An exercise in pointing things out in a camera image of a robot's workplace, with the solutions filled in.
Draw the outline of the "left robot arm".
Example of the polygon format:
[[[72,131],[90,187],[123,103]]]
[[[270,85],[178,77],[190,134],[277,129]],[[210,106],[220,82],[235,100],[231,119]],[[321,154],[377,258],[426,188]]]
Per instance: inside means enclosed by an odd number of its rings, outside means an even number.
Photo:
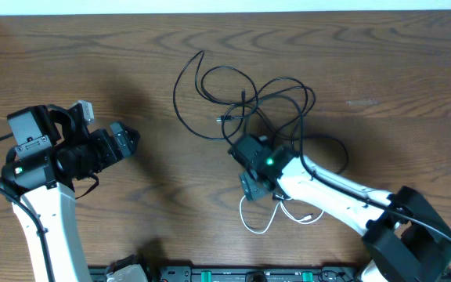
[[[2,167],[0,187],[9,194],[23,228],[37,281],[90,281],[76,220],[74,181],[98,174],[135,154],[140,134],[121,122],[88,130],[91,103],[70,108],[27,107],[9,114],[16,140]]]

